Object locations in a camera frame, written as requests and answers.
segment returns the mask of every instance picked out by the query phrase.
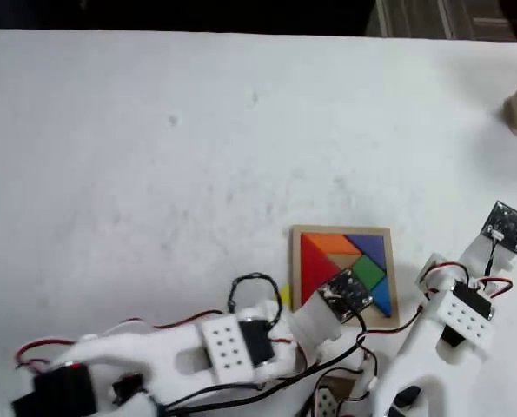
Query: cable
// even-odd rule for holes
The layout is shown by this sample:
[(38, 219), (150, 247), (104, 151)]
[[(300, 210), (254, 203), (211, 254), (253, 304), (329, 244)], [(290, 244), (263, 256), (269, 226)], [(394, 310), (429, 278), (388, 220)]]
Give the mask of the cable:
[(484, 276), (490, 276), (490, 274), (492, 274), (492, 266), (494, 265), (494, 251), (496, 246), (498, 246), (498, 240), (492, 239), (492, 250), (490, 251), (490, 258), (487, 260)]
[(279, 288), (277, 284), (272, 279), (271, 276), (262, 274), (261, 272), (254, 272), (253, 274), (243, 275), (233, 280), (231, 284), (231, 291), (229, 291), (229, 298), (227, 299), (227, 308), (228, 311), (233, 314), (235, 312), (236, 303), (233, 300), (233, 296), (235, 295), (235, 291), (237, 290), (237, 286), (246, 280), (265, 280), (271, 284), (274, 288), (275, 298), (277, 300), (277, 313), (275, 314), (274, 319), (268, 324), (267, 330), (271, 330), (277, 324), (277, 322), (282, 318), (283, 311), (283, 303), (282, 303), (282, 295), (279, 292)]
[(339, 403), (337, 404), (337, 408), (335, 410), (335, 415), (339, 415), (339, 412), (341, 411), (341, 406), (346, 403), (346, 402), (359, 402), (359, 401), (362, 401), (364, 400), (366, 397), (368, 397), (370, 395), (370, 392), (367, 391), (366, 393), (364, 393), (363, 395), (361, 395), (360, 397), (358, 398), (346, 398), (345, 400), (341, 400), (339, 401)]
[[(418, 318), (418, 316), (421, 314), (423, 309), (424, 309), (424, 307), (422, 305), (418, 306), (418, 308), (416, 309), (416, 313), (414, 313), (414, 316), (409, 321), (407, 321), (405, 324), (403, 324), (402, 326), (400, 326), (398, 328), (390, 328), (390, 329), (375, 328), (372, 330), (367, 330), (364, 334), (365, 335), (366, 334), (395, 334), (395, 333), (402, 332), (403, 330), (405, 330), (411, 324), (414, 323), (414, 321)], [(362, 336), (362, 333), (359, 333), (356, 336), (357, 340), (360, 336)]]
[[(270, 339), (269, 341), (274, 343), (293, 343), (293, 341), (289, 339)], [(308, 361), (307, 356), (304, 353), (304, 350), (302, 349), (302, 346), (299, 342), (296, 342), (296, 350), (299, 352), (299, 355), (302, 357), (302, 361), (304, 362), (304, 370), (308, 369)]]
[(106, 330), (104, 332), (104, 334), (107, 334), (113, 330), (116, 330), (118, 326), (122, 326), (123, 324), (126, 324), (126, 323), (131, 323), (131, 322), (141, 322), (141, 323), (144, 323), (156, 330), (165, 330), (165, 329), (168, 329), (168, 328), (176, 328), (176, 327), (179, 327), (179, 326), (182, 326), (183, 324), (187, 324), (187, 323), (190, 323), (194, 320), (198, 320), (198, 319), (201, 319), (202, 317), (206, 316), (206, 315), (210, 315), (210, 314), (223, 314), (223, 311), (221, 310), (218, 310), (218, 309), (211, 309), (211, 310), (205, 310), (205, 311), (202, 311), (201, 313), (198, 313), (198, 314), (195, 314), (195, 315), (191, 315), (190, 317), (184, 319), (184, 320), (181, 320), (181, 321), (176, 321), (174, 323), (170, 323), (170, 324), (162, 324), (162, 325), (154, 325), (154, 324), (149, 324), (147, 323), (144, 319), (141, 319), (140, 317), (132, 317), (130, 319), (126, 319), (126, 320), (123, 320), (121, 321), (117, 326), (115, 326), (114, 328), (111, 328), (110, 330)]
[[(133, 318), (121, 321), (117, 326), (114, 326), (110, 330), (103, 332), (102, 335), (106, 335), (109, 332), (117, 330), (119, 327), (121, 327), (122, 325), (124, 325), (126, 323), (135, 322), (135, 321), (144, 323), (156, 330), (165, 330), (168, 328), (176, 328), (178, 326), (187, 324), (194, 320), (198, 320), (198, 319), (200, 319), (206, 315), (210, 315), (210, 314), (223, 314), (223, 311), (218, 310), (218, 309), (206, 310), (206, 311), (202, 311), (201, 313), (191, 315), (187, 319), (184, 319), (181, 321), (176, 321), (176, 322), (170, 323), (170, 324), (160, 325), (160, 326), (155, 326), (155, 325), (149, 324), (144, 319), (141, 319), (140, 317), (133, 317)], [(30, 359), (30, 360), (25, 361), (25, 360), (23, 360), (23, 354), (25, 354), (27, 351), (29, 351), (33, 348), (38, 348), (40, 346), (45, 346), (45, 345), (71, 346), (71, 345), (74, 345), (75, 343), (76, 343), (76, 341), (73, 341), (73, 340), (57, 339), (57, 338), (46, 338), (46, 339), (40, 339), (39, 341), (32, 341), (30, 343), (27, 343), (26, 345), (20, 347), (19, 350), (15, 353), (15, 361), (17, 362), (17, 368), (27, 367), (32, 372), (34, 372), (36, 374), (40, 374), (42, 371), (35, 364), (44, 363), (47, 365), (47, 364), (50, 364), (50, 361), (48, 361), (47, 359), (42, 359), (42, 358)]]
[(365, 354), (369, 354), (374, 358), (374, 376), (378, 376), (378, 357), (367, 347), (361, 346), (361, 349)]
[(487, 277), (487, 278), (480, 278), (478, 280), (478, 282), (483, 283), (485, 286), (489, 282), (505, 282), (507, 284), (504, 288), (502, 288), (502, 289), (496, 291), (495, 293), (493, 293), (492, 295), (490, 295), (490, 298), (495, 298), (498, 295), (502, 295), (502, 294), (506, 293), (507, 291), (509, 291), (511, 288), (513, 288), (513, 282), (511, 280), (508, 280), (508, 278)]
[[(368, 330), (365, 334), (396, 334), (396, 333), (400, 333), (403, 330), (405, 330), (406, 328), (408, 328), (411, 324), (414, 323), (414, 321), (418, 318), (418, 316), (421, 314), (423, 309), (424, 309), (424, 307), (422, 305), (418, 306), (414, 316), (399, 328), (372, 329), (372, 330)], [(361, 337), (362, 335), (363, 335), (363, 333), (359, 333), (356, 336), (356, 339), (358, 340), (359, 337)], [(363, 352), (365, 352), (366, 354), (372, 355), (372, 357), (374, 358), (374, 376), (378, 376), (378, 357), (374, 354), (374, 352), (372, 352), (367, 347), (364, 347), (361, 345), (361, 349)]]
[(29, 350), (33, 348), (38, 348), (40, 346), (46, 346), (46, 345), (64, 345), (64, 346), (71, 346), (74, 345), (76, 341), (72, 341), (69, 339), (57, 339), (57, 338), (51, 338), (51, 339), (40, 339), (38, 341), (31, 341), (27, 343), (26, 345), (21, 346), (17, 352), (15, 353), (15, 362), (17, 363), (17, 367), (27, 367), (32, 372), (35, 372), (37, 374), (40, 374), (42, 371), (38, 369), (34, 362), (43, 362), (46, 361), (45, 359), (35, 359), (35, 360), (29, 360), (24, 361), (23, 360), (23, 354), (28, 352)]
[(200, 389), (192, 394), (186, 395), (182, 397), (179, 400), (175, 400), (173, 402), (170, 402), (167, 405), (160, 405), (158, 410), (161, 409), (163, 411), (167, 410), (168, 408), (172, 408), (176, 405), (179, 405), (185, 401), (190, 400), (191, 398), (197, 397), (198, 395), (206, 394), (206, 393), (213, 393), (215, 391), (222, 391), (224, 389), (255, 389), (256, 391), (262, 391), (264, 389), (265, 384), (244, 384), (244, 383), (233, 383), (233, 384), (220, 384), (220, 385), (214, 385), (211, 387), (205, 387), (203, 389)]
[(172, 410), (166, 410), (166, 411), (163, 411), (162, 413), (158, 413), (158, 417), (174, 416), (174, 415), (178, 415), (178, 414), (200, 413), (203, 411), (220, 410), (220, 409), (224, 409), (224, 408), (240, 407), (240, 406), (246, 406), (248, 404), (253, 404), (257, 401), (268, 398), (269, 396), (275, 394), (276, 392), (280, 391), (281, 389), (289, 387), (289, 386), (295, 384), (296, 382), (302, 380), (303, 378), (310, 376), (311, 374), (320, 372), (324, 369), (331, 367), (332, 365), (336, 364), (337, 362), (342, 361), (343, 359), (347, 358), (352, 353), (354, 353), (358, 348), (360, 348), (361, 344), (364, 342), (366, 333), (368, 332), (367, 327), (366, 327), (366, 322), (362, 318), (361, 314), (358, 311), (356, 311), (354, 308), (351, 308), (350, 306), (349, 306), (349, 308), (351, 309), (353, 314), (355, 314), (357, 320), (361, 324), (362, 337), (357, 336), (357, 342), (353, 346), (351, 346), (349, 349), (347, 349), (345, 352), (343, 352), (339, 356), (336, 356), (331, 361), (324, 362), (321, 365), (318, 365), (316, 367), (315, 366), (309, 367), (306, 371), (303, 371), (300, 374), (298, 374), (290, 379), (287, 379), (284, 382), (280, 382), (276, 386), (270, 388), (267, 391), (264, 391), (261, 394), (255, 395), (254, 397), (242, 398), (240, 400), (204, 404), (201, 406), (174, 408)]
[(316, 416), (316, 410), (318, 408), (318, 389), (320, 387), (321, 380), (326, 375), (328, 375), (334, 371), (345, 371), (345, 372), (349, 372), (350, 374), (353, 374), (353, 375), (362, 374), (362, 370), (350, 369), (348, 367), (332, 367), (331, 369), (327, 370), (322, 375), (320, 375), (320, 377), (318, 378), (318, 381), (316, 381), (316, 383), (314, 385), (314, 390), (312, 391), (312, 408), (310, 410), (310, 417)]
[(429, 291), (428, 282), (426, 281), (426, 279), (428, 278), (428, 275), (432, 274), (433, 272), (435, 272), (437, 270), (444, 269), (447, 267), (461, 268), (463, 270), (463, 272), (465, 273), (466, 284), (468, 286), (468, 284), (470, 282), (470, 274), (468, 273), (468, 269), (465, 265), (463, 265), (462, 263), (458, 263), (458, 262), (442, 262), (439, 264), (432, 265), (430, 268), (428, 268), (421, 278), (421, 282), (425, 282), (425, 285), (426, 285), (426, 288), (428, 291)]

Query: yellow object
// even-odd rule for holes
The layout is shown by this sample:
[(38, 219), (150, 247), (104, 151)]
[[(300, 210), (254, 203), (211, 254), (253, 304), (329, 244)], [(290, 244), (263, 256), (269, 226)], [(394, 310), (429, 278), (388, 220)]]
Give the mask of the yellow object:
[(289, 284), (282, 288), (280, 295), (282, 296), (283, 305), (291, 309), (291, 287)]

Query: white surface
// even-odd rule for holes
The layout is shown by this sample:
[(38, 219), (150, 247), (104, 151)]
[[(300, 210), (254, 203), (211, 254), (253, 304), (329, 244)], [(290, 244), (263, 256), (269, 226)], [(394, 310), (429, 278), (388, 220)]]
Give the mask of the white surface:
[[(24, 341), (224, 308), (255, 270), (283, 284), (296, 223), (390, 227), (408, 317), (432, 252), (517, 209), (516, 87), (517, 44), (0, 31), (0, 407)], [(499, 400), (473, 417), (517, 415), (514, 279), (472, 397)], [(289, 415), (312, 383), (244, 413)]]

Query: black wire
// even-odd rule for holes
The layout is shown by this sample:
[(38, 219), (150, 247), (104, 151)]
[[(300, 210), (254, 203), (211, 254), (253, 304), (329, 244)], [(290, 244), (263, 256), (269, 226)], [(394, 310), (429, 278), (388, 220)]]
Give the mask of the black wire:
[(337, 362), (342, 361), (343, 359), (347, 358), (353, 352), (355, 352), (358, 348), (361, 347), (362, 342), (364, 341), (364, 338), (366, 337), (366, 334), (368, 332), (367, 327), (366, 327), (366, 322), (362, 318), (361, 314), (358, 311), (356, 311), (354, 308), (352, 308), (351, 306), (349, 306), (349, 309), (353, 312), (353, 314), (355, 315), (355, 317), (358, 319), (359, 323), (361, 324), (361, 334), (357, 337), (357, 341), (353, 346), (351, 346), (349, 349), (347, 349), (345, 352), (343, 352), (339, 356), (336, 356), (331, 361), (324, 362), (321, 365), (318, 365), (317, 367), (312, 366), (309, 369), (306, 369), (305, 371), (301, 372), (300, 374), (298, 374), (292, 378), (289, 378), (284, 382), (280, 382), (276, 386), (270, 388), (267, 391), (264, 391), (261, 394), (255, 395), (254, 397), (242, 398), (240, 400), (203, 404), (201, 406), (179, 407), (179, 408), (174, 408), (172, 410), (162, 410), (160, 413), (158, 413), (158, 417), (167, 417), (167, 416), (183, 415), (183, 414), (190, 414), (190, 413), (200, 413), (202, 411), (220, 410), (220, 409), (224, 409), (224, 408), (240, 407), (240, 406), (246, 406), (248, 404), (253, 404), (255, 402), (268, 398), (269, 396), (275, 394), (277, 391), (280, 391), (281, 389), (294, 385), (296, 382), (302, 380), (303, 378), (306, 378), (307, 376), (320, 372), (324, 369), (331, 367), (332, 365), (336, 364)]
[(282, 303), (282, 295), (279, 292), (279, 288), (277, 287), (277, 284), (272, 279), (271, 276), (262, 274), (261, 272), (254, 272), (253, 274), (243, 275), (238, 278), (235, 278), (233, 280), (233, 283), (231, 284), (231, 291), (229, 291), (229, 298), (227, 299), (227, 309), (228, 311), (233, 314), (235, 312), (236, 303), (233, 300), (233, 297), (235, 295), (235, 291), (237, 290), (237, 286), (242, 282), (246, 280), (265, 280), (269, 282), (272, 287), (274, 288), (275, 292), (275, 298), (277, 300), (277, 313), (275, 314), (274, 319), (268, 324), (268, 331), (271, 330), (277, 322), (282, 318), (282, 311), (283, 311), (283, 303)]
[(378, 376), (378, 357), (367, 347), (361, 346), (361, 349), (374, 358), (374, 376)]
[(492, 242), (492, 251), (490, 252), (490, 259), (487, 260), (484, 276), (490, 276), (490, 274), (492, 274), (492, 266), (494, 265), (494, 251), (496, 246), (498, 246), (498, 241), (494, 239), (494, 241)]
[(332, 367), (331, 369), (328, 369), (326, 372), (324, 372), (320, 377), (318, 377), (318, 381), (314, 385), (314, 390), (312, 391), (312, 410), (310, 412), (310, 417), (316, 416), (316, 395), (318, 394), (318, 391), (320, 390), (320, 382), (322, 378), (324, 378), (326, 375), (331, 374), (334, 371), (345, 371), (349, 372), (350, 374), (362, 374), (361, 370), (351, 369), (348, 367)]
[(242, 388), (242, 389), (255, 389), (256, 391), (262, 391), (264, 389), (264, 384), (244, 384), (244, 383), (233, 383), (233, 384), (220, 384), (214, 385), (211, 387), (205, 387), (199, 391), (196, 391), (192, 394), (186, 395), (179, 400), (175, 400), (170, 402), (167, 405), (160, 405), (159, 409), (167, 410), (168, 408), (174, 407), (176, 405), (181, 404), (182, 402), (188, 401), (191, 398), (197, 397), (198, 395), (213, 393), (214, 391), (222, 391), (223, 389), (234, 389), (234, 388)]

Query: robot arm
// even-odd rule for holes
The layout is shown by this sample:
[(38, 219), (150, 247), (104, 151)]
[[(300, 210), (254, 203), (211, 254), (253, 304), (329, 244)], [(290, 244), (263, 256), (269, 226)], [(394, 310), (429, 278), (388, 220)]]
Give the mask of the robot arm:
[[(428, 302), (400, 352), (380, 377), (365, 363), (351, 397), (362, 394), (366, 400), (342, 404), (341, 415), (467, 415), (468, 393), (490, 354), (494, 336), (494, 305), (488, 295), (494, 288), (487, 278), (471, 278), (469, 269), (476, 276), (484, 276), (482, 258), (488, 253), (491, 261), (484, 275), (492, 264), (495, 271), (511, 269), (511, 260), (517, 255), (517, 212), (499, 202), (481, 236), (461, 257), (462, 264), (447, 262), (438, 255), (428, 260), (417, 279)], [(275, 283), (265, 276), (245, 275), (235, 280), (229, 310), (234, 311), (236, 283), (246, 279), (268, 279), (278, 295), (277, 303), (263, 301), (236, 314), (150, 334), (83, 337), (57, 357), (48, 372), (35, 377), (33, 393), (13, 403), (16, 417), (44, 413), (66, 417), (112, 415), (139, 393), (149, 397), (158, 415), (177, 415), (178, 410), (212, 409), (185, 406), (217, 391), (261, 389), (261, 384), (284, 378), (250, 400), (231, 401), (234, 407), (261, 400), (327, 369), (364, 342), (368, 332), (360, 311), (372, 297), (354, 280), (351, 270), (341, 271), (318, 288), (294, 313), (282, 309)], [(339, 338), (341, 324), (353, 316), (363, 326), (357, 344), (335, 360), (295, 375), (299, 369), (297, 353), (304, 355), (305, 363), (316, 357), (318, 347)], [(411, 387), (422, 394), (414, 395), (409, 402), (399, 402), (400, 395)]]

